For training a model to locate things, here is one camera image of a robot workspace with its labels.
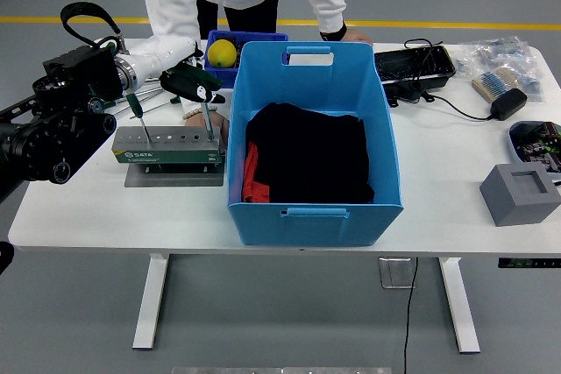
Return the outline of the person's right hand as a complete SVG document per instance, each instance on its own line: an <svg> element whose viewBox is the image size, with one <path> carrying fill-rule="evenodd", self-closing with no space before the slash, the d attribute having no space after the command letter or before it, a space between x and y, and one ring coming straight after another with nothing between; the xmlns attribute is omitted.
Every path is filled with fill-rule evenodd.
<svg viewBox="0 0 561 374"><path fill-rule="evenodd" d="M225 152L228 146L230 121L219 114L215 110L209 112L211 125L216 126L220 129L220 151ZM186 126L205 126L204 116L201 111L189 111L188 117L185 119Z"/></svg>

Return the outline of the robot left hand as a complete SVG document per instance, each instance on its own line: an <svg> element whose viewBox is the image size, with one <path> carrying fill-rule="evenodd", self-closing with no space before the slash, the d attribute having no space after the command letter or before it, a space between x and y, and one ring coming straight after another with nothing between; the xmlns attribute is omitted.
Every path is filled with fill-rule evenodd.
<svg viewBox="0 0 561 374"><path fill-rule="evenodd" d="M128 64L128 92L135 92L147 79L158 78L171 93L199 103L225 103L217 91L222 81L188 59L202 55L196 41L184 36L152 36L140 41L121 58Z"/></svg>

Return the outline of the person's left hand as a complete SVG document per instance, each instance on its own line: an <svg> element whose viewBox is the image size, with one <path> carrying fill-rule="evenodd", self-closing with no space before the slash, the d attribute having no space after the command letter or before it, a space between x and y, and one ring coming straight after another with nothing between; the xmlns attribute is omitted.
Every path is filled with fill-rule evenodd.
<svg viewBox="0 0 561 374"><path fill-rule="evenodd" d="M346 33L343 36L342 40L344 42L361 42L361 43L366 43L369 46L373 45L373 40L368 35L353 28L346 30Z"/></svg>

